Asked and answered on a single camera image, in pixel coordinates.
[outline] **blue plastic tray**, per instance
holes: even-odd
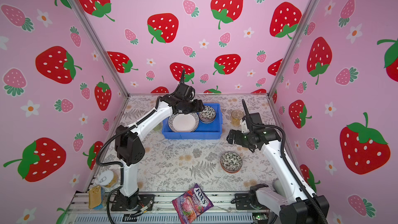
[[[162,134],[167,139],[220,139],[222,134],[222,112],[220,104],[205,103],[205,106],[216,110],[216,119],[210,124],[199,121],[198,128],[194,132],[173,132],[168,124],[169,118],[163,120]]]

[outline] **pink wall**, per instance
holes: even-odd
[[[65,0],[56,2],[58,6],[54,0],[0,0],[0,74],[6,88],[0,93],[1,164],[23,159],[1,167],[2,223],[26,223],[24,218],[32,224],[56,223],[63,213],[57,208],[66,209],[91,173],[83,152],[91,155],[91,162],[96,149],[90,153],[90,147],[108,135],[103,119],[112,126],[123,102],[101,58],[93,59],[94,47],[75,13],[63,5],[68,5]],[[73,26],[79,32],[73,35],[79,47],[71,39]],[[73,80],[66,51],[82,68],[75,67]],[[105,111],[94,94],[102,75],[112,92]],[[82,95],[81,83],[87,84],[89,94],[84,89]],[[59,99],[63,104],[56,108]]]
[[[150,93],[157,87],[166,87],[169,91],[173,91],[179,70],[175,73],[177,76],[173,76],[170,70],[172,63],[179,63],[173,64],[173,70],[175,66],[182,69],[181,66],[185,65],[185,68],[194,71],[194,75],[187,77],[187,81],[192,79],[189,84],[193,82],[196,92],[199,93],[208,89],[218,89],[223,93],[250,93],[258,89],[262,89],[263,92],[268,91],[275,78],[275,73],[269,73],[268,68],[271,71],[274,65],[279,66],[278,61],[283,58],[290,42],[286,34],[293,31],[294,28],[290,27],[300,20],[300,11],[304,11],[308,2],[308,0],[258,0],[258,3],[257,0],[98,0],[101,5],[97,9],[94,4],[96,1],[80,0],[105,49],[119,52],[120,57],[128,57],[132,61],[132,68],[138,69],[125,70],[121,64],[118,64],[120,61],[114,62],[116,69],[121,72],[119,76],[131,93]],[[281,9],[277,7],[282,3],[284,4],[281,8],[284,9],[281,14]],[[228,10],[226,17],[218,13],[222,8]],[[172,22],[162,24],[169,19],[172,19]],[[221,29],[218,29],[220,20],[222,20]],[[148,31],[148,23],[151,25],[153,35],[157,35],[155,31],[160,30],[158,38],[154,39]],[[282,37],[274,37],[287,24],[289,26],[286,26],[286,31],[280,34]],[[219,45],[221,39],[227,44],[226,46]],[[266,56],[258,54],[261,50]],[[113,59],[117,58],[116,53],[112,55]],[[220,74],[215,68],[217,57],[222,59],[219,63],[221,65],[224,62],[226,65],[229,64],[228,59],[234,58],[234,62],[240,60],[240,63],[234,66],[233,62],[224,70],[217,65],[218,70],[226,73]]]
[[[276,107],[303,175],[330,203],[329,223],[396,222],[397,1],[321,0],[315,29],[302,36],[277,88]],[[377,45],[382,39],[393,42]],[[385,61],[392,65],[384,68]],[[322,67],[314,70],[316,62]]]

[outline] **white flower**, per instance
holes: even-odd
[[[91,53],[91,55],[93,56],[93,60],[98,62],[98,54],[95,50]]]
[[[200,48],[207,48],[207,45],[209,44],[208,42],[206,42],[206,39],[203,39],[203,41],[199,42],[200,44]]]
[[[336,224],[344,224],[341,221],[341,215],[336,215],[335,212],[333,212],[333,222],[336,223]]]
[[[79,177],[80,175],[73,174],[73,178],[69,181],[69,183],[72,185],[72,188],[75,184],[79,183]]]
[[[349,29],[350,33],[348,34],[346,39],[351,39],[351,43],[354,43],[357,37],[362,36],[362,31],[360,31],[361,27],[362,24],[359,24],[357,27],[351,26],[351,28]]]
[[[7,50],[6,42],[8,42],[8,38],[0,37],[0,48],[3,50]]]
[[[49,24],[52,24],[52,21],[49,19],[49,14],[47,12],[41,12],[41,10],[37,9],[37,20],[43,22],[44,26],[48,27]]]
[[[23,211],[23,216],[17,220],[16,223],[22,223],[22,224],[27,224],[28,221],[32,221],[35,219],[35,216],[33,215],[36,211],[36,208],[33,208],[32,210],[25,209]]]
[[[326,162],[326,167],[325,169],[330,172],[331,175],[333,175],[333,172],[337,171],[336,167],[333,166],[333,161],[327,161]]]
[[[330,0],[329,4],[327,6],[325,6],[325,16],[328,15],[328,14],[329,15],[331,14],[331,9],[333,9],[335,4],[336,4],[335,2]]]
[[[243,33],[245,33],[245,35],[243,37],[251,38],[251,34],[253,34],[254,31],[251,30],[251,27],[249,27],[247,30],[244,30]]]
[[[298,142],[298,141],[295,141],[295,147],[296,147],[297,150],[299,150],[300,145],[299,145],[299,142]]]
[[[147,59],[147,64],[153,67],[153,65],[156,64],[156,62],[154,62],[153,59]]]
[[[253,75],[254,75],[255,73],[256,73],[256,72],[253,72],[253,70],[250,70],[250,71],[248,71],[248,76],[253,77]]]
[[[325,104],[325,107],[325,114],[329,114],[331,117],[333,116],[333,112],[337,110],[335,107],[333,107],[333,102],[330,104]]]
[[[26,111],[26,117],[29,117],[30,115],[39,115],[39,112],[37,109],[40,107],[39,104],[33,104],[31,100],[27,101],[27,106],[22,106],[21,109]]]
[[[88,116],[84,115],[84,113],[82,113],[82,117],[79,118],[79,120],[82,122],[82,125],[87,124],[87,119]]]

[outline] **white lid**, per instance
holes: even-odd
[[[98,183],[101,186],[107,186],[113,180],[114,174],[112,170],[106,170],[98,177]]]

